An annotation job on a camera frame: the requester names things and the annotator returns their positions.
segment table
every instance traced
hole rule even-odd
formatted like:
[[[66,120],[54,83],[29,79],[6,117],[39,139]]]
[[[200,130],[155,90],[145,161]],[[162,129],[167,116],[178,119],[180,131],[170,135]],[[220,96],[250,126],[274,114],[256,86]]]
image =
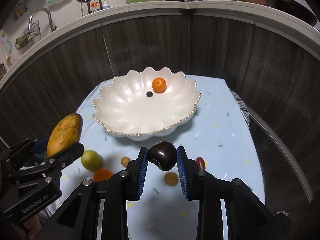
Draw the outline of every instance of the table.
[[[201,156],[206,171],[218,179],[231,181],[241,178],[257,197],[265,203],[264,185],[258,156],[248,126],[240,108],[223,79],[188,75],[197,82],[201,99],[194,117],[166,137],[153,137],[135,142],[129,138],[109,135],[97,123],[92,100],[100,96],[99,84],[83,101],[77,113],[82,115],[83,129],[80,142],[85,149],[97,151],[103,157],[103,168],[114,173],[123,170],[120,160],[137,158],[140,147],[150,147],[160,140],[171,141],[175,147],[183,145],[188,158]],[[178,173],[177,166],[171,171]],[[128,233],[130,240],[196,239],[198,201],[187,201],[181,185],[170,187],[164,182],[164,172],[149,163],[143,194],[138,202],[127,201]],[[52,214],[70,193],[84,180],[92,178],[80,159],[62,171],[62,197],[47,207]],[[221,200],[224,239],[228,239],[224,201]],[[101,228],[98,228],[100,239]]]

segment orange fruit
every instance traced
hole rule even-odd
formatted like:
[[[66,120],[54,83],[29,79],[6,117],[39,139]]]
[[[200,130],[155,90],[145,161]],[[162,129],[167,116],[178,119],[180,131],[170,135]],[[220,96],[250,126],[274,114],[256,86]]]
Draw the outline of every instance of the orange fruit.
[[[168,172],[164,176],[164,181],[169,186],[175,186],[175,185],[177,185],[177,183],[179,181],[179,177],[178,177],[177,173],[175,173],[175,172]]]
[[[113,175],[112,171],[101,168],[95,171],[93,175],[93,181],[99,182],[106,179],[110,179],[112,175]]]
[[[155,78],[152,82],[152,88],[155,92],[162,93],[167,88],[167,83],[163,78]]]

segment green lime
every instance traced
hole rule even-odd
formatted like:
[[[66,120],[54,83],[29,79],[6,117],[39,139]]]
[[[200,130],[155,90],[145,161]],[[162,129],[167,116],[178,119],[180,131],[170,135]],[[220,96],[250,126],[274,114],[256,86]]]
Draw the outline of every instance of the green lime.
[[[81,163],[87,170],[95,172],[101,167],[101,156],[93,150],[86,150],[81,156]]]

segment dark plum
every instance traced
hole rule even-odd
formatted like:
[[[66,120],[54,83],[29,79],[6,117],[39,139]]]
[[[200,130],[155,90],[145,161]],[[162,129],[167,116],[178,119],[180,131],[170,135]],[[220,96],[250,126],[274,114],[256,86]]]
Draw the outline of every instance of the dark plum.
[[[149,148],[147,158],[162,171],[169,171],[177,163],[177,149],[171,142],[157,142]]]

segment dish soap bottle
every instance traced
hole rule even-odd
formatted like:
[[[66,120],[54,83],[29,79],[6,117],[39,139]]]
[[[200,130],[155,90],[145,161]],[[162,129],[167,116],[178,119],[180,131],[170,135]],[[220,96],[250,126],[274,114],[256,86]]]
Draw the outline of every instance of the dish soap bottle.
[[[88,13],[93,13],[102,10],[101,0],[90,0],[88,2]]]

